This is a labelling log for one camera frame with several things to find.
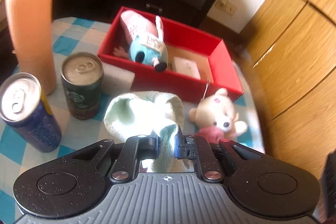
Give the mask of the light green soft towel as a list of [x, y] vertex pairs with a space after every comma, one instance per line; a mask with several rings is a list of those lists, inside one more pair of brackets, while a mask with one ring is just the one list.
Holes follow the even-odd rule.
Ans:
[[141, 162], [147, 172], [182, 172], [185, 163], [174, 156], [175, 135], [183, 130], [185, 115], [182, 101], [171, 93], [155, 91], [124, 93], [108, 105], [104, 125], [117, 141], [138, 135], [160, 137], [157, 159]]

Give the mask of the cream teddy bear pink dress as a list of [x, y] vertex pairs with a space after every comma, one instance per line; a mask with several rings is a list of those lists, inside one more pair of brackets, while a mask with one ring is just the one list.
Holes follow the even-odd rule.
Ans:
[[225, 88], [201, 99], [198, 106], [189, 111], [189, 120], [198, 127], [197, 135], [209, 143], [219, 143], [221, 139], [236, 140], [248, 130], [247, 123], [239, 119]]

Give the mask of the white sponge block on table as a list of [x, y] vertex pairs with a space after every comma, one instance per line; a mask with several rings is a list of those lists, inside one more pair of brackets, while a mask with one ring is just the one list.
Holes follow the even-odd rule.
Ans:
[[135, 73], [107, 63], [103, 63], [102, 67], [104, 77], [102, 79], [101, 92], [103, 94], [116, 97], [131, 90]]

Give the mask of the dark green coffee can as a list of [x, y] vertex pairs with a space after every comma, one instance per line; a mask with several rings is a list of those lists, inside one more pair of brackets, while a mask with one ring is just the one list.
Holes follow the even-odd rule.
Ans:
[[70, 114], [80, 120], [93, 118], [100, 107], [101, 60], [92, 53], [74, 53], [64, 60], [60, 75]]

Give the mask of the red cardboard box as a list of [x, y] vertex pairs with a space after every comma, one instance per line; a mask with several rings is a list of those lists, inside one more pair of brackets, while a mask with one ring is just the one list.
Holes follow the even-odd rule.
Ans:
[[127, 47], [121, 26], [122, 7], [114, 18], [101, 46], [98, 57], [101, 61], [126, 69], [135, 74], [132, 91], [159, 91], [173, 93], [183, 101], [197, 103], [203, 96], [213, 95], [220, 88], [228, 91], [235, 101], [243, 94], [243, 87], [224, 41], [191, 26], [163, 18], [164, 41], [171, 63], [175, 57], [194, 61], [200, 79], [181, 75], [167, 69], [156, 72], [149, 65], [142, 65], [114, 55], [119, 46]]

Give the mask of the blue drink can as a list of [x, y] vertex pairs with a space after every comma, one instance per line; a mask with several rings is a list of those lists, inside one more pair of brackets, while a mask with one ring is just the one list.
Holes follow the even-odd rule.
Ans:
[[1, 118], [38, 151], [55, 150], [61, 128], [39, 80], [30, 73], [15, 73], [1, 85]]

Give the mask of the wooden wardrobe doors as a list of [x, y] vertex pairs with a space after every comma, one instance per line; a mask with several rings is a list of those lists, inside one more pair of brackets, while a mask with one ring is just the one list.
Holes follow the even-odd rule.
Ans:
[[321, 177], [335, 150], [335, 0], [265, 0], [241, 35], [268, 151]]

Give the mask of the tall orange ribbed bottle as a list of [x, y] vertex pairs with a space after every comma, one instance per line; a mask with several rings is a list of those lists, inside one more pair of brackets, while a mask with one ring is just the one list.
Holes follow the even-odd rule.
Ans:
[[52, 50], [52, 0], [5, 0], [7, 23], [19, 68], [46, 94], [56, 87]]

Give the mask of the beige wall power socket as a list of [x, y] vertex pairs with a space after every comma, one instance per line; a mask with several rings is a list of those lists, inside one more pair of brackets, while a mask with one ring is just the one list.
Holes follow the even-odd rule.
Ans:
[[217, 0], [215, 3], [215, 7], [218, 10], [225, 12], [229, 16], [233, 16], [237, 10], [237, 7], [235, 5], [226, 0]]

